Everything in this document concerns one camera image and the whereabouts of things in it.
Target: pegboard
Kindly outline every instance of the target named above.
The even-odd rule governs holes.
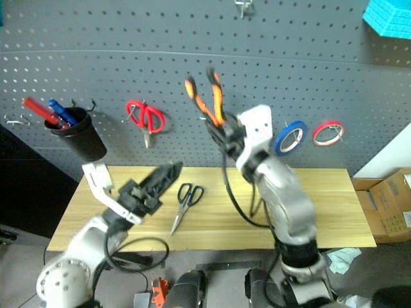
[[[2,124],[79,180],[81,159],[22,98],[70,106],[97,103],[93,124],[108,153],[102,162],[220,166],[221,155],[184,77],[192,74],[209,104],[205,68],[215,66],[224,108],[272,108],[274,133],[304,121],[309,136],[281,160],[292,167],[345,167],[355,174],[410,122],[410,41],[379,37],[362,21],[367,1],[254,1],[240,18],[234,1],[5,1],[0,29]],[[145,149],[126,121],[125,103],[145,99],[166,114],[166,131]],[[30,126],[7,125],[21,114]],[[313,145],[324,121],[343,122],[344,141]]]

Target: red scissors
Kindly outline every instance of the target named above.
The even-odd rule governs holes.
[[[140,109],[139,119],[137,120],[133,113],[136,108]],[[148,106],[144,101],[128,101],[126,104],[126,111],[128,114],[128,118],[131,119],[140,129],[142,129],[144,133],[144,143],[146,144],[146,148],[150,147],[150,135],[152,133],[159,133],[164,129],[166,124],[166,120],[164,115],[160,110],[154,108],[152,106]],[[154,128],[153,125],[153,114],[157,116],[160,120],[160,125],[157,128]],[[145,115],[147,115],[147,125],[144,121]]]

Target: blue tape roll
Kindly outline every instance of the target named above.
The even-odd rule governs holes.
[[[284,139],[293,131],[296,129],[300,129],[302,130],[302,137],[301,140],[298,144],[296,144],[290,151],[287,152],[282,152],[281,151],[281,143],[284,141]],[[275,140],[274,143],[274,151],[275,154],[277,154],[277,156],[284,156],[287,154],[292,153],[293,151],[295,151],[297,148],[300,147],[300,145],[302,144],[302,142],[304,141],[304,139],[306,138],[306,132],[308,131],[308,127],[305,125],[304,122],[302,121],[296,121],[293,122],[291,124],[289,124],[286,128],[284,128],[281,133],[278,135],[277,139]]]

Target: pliers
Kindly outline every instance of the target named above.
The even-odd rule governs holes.
[[[210,111],[210,109],[207,108],[206,104],[198,95],[197,87],[192,76],[188,76],[186,78],[186,90],[188,97],[194,102],[194,104],[203,112],[206,117],[208,117],[213,122],[214,126],[218,127],[225,122],[223,111],[223,91],[221,89],[220,77],[214,71],[213,67],[208,67],[206,69],[206,73],[208,80],[210,81],[213,88],[215,115]]]

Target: wooden table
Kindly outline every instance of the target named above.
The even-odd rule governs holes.
[[[140,182],[153,167],[109,166],[116,188],[133,178]],[[345,169],[296,169],[302,188],[317,208],[317,241],[321,248],[376,246],[363,214],[349,175]],[[228,169],[231,187],[238,203],[248,213],[251,186],[240,173]],[[176,232],[170,229],[178,209],[177,191],[181,183],[191,182],[206,188],[202,200],[190,208]],[[162,196],[163,206],[147,215],[143,225],[128,231],[127,240],[155,236],[166,240],[171,250],[230,250],[273,248],[270,231],[246,223],[232,205],[217,167],[184,167],[180,178]],[[82,178],[48,250],[64,251],[72,236],[106,206],[92,195],[87,181]],[[255,217],[265,223],[261,208]],[[164,249],[160,244],[143,241],[127,247],[128,251]]]

